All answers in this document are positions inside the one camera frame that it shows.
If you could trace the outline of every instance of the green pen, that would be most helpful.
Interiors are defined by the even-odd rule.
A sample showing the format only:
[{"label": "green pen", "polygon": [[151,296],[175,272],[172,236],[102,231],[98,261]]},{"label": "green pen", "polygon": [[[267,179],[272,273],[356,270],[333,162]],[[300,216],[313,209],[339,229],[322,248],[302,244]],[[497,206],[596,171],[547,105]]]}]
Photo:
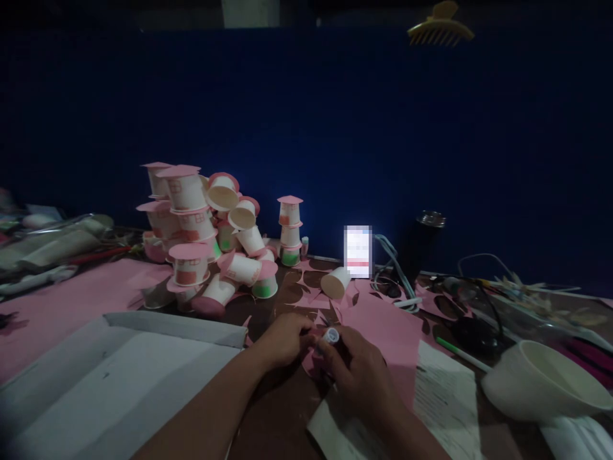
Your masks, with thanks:
[{"label": "green pen", "polygon": [[461,349],[451,345],[449,342],[444,341],[442,338],[437,337],[436,338],[436,343],[438,343],[439,345],[443,346],[444,348],[448,349],[450,352],[458,355],[460,358],[463,358],[465,360],[467,360],[470,364],[472,364],[475,367],[478,367],[479,369],[481,369],[483,372],[489,372],[492,370],[491,367],[489,367],[487,364],[482,363],[481,361],[479,361],[476,358],[473,358],[471,355],[469,355],[468,353],[463,352]]}]

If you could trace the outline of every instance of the phone screen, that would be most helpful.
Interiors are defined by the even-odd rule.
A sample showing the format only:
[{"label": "phone screen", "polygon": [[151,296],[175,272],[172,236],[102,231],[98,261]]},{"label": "phone screen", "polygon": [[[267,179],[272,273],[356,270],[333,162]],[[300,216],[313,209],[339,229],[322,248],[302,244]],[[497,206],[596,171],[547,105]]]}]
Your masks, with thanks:
[{"label": "phone screen", "polygon": [[352,278],[372,276],[372,228],[345,226],[345,268]]}]

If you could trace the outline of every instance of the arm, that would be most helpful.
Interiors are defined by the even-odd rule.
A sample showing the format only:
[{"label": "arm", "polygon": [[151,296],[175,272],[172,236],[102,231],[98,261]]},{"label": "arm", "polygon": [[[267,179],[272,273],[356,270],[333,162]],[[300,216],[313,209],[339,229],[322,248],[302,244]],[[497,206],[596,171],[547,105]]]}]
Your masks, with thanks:
[{"label": "arm", "polygon": [[404,406],[379,349],[352,328],[336,329],[350,358],[343,359],[324,340],[320,339],[317,347],[337,381],[341,397],[383,441],[390,457],[450,460],[432,433]]},{"label": "arm", "polygon": [[311,327],[313,323],[304,316],[279,316],[251,348],[235,356],[132,459],[224,459],[257,384],[268,371],[290,364],[302,349],[314,344],[313,335],[300,336],[303,329]]}]

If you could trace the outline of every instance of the thermos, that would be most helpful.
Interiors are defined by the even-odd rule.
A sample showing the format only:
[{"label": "thermos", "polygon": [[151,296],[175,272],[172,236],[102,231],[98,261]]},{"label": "thermos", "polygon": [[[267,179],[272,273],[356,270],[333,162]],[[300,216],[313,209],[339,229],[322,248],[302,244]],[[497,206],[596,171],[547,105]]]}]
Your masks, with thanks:
[{"label": "thermos", "polygon": [[430,256],[436,236],[444,226],[445,218],[441,213],[423,211],[413,222],[404,243],[400,245],[398,263],[411,286],[415,286],[421,267]]}]

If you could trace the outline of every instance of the pink paper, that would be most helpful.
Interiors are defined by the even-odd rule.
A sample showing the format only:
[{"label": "pink paper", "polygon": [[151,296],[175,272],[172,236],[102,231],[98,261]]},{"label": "pink paper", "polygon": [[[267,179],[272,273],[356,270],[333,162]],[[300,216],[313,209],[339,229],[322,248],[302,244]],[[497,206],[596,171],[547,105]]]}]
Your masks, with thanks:
[{"label": "pink paper", "polygon": [[421,319],[375,296],[362,294],[357,304],[343,310],[342,315],[344,326],[353,327],[381,350],[402,401],[411,409]]},{"label": "pink paper", "polygon": [[122,259],[0,303],[1,313],[17,313],[0,335],[0,384],[92,319],[138,309],[142,295],[132,287],[133,278],[159,269],[159,265]]}]

